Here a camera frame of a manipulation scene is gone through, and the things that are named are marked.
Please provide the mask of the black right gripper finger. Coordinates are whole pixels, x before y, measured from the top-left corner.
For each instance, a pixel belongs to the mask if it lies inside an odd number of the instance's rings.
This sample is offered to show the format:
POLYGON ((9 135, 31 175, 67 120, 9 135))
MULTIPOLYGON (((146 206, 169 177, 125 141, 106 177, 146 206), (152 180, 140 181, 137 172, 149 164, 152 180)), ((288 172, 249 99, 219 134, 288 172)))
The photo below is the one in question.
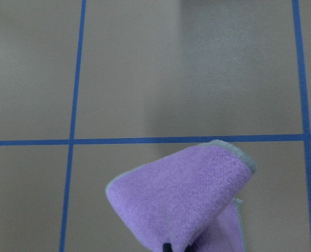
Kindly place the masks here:
POLYGON ((163 252, 172 252, 172 246, 170 243, 164 243, 162 246, 163 252))

